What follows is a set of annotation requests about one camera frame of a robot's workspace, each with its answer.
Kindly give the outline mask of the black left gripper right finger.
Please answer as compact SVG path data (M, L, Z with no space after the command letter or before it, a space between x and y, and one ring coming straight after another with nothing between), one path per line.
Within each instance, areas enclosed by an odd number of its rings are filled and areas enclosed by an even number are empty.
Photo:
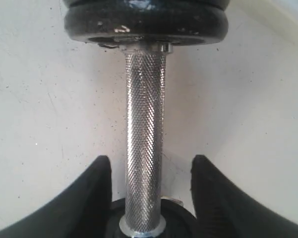
M192 161L191 196L201 238L298 238L298 224L251 198L204 155Z

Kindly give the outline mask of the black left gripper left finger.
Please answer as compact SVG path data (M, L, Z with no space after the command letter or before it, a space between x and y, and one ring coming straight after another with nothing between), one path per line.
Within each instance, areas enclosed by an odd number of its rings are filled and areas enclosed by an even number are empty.
M112 202L107 156L93 163L61 194L0 231L0 238L103 238Z

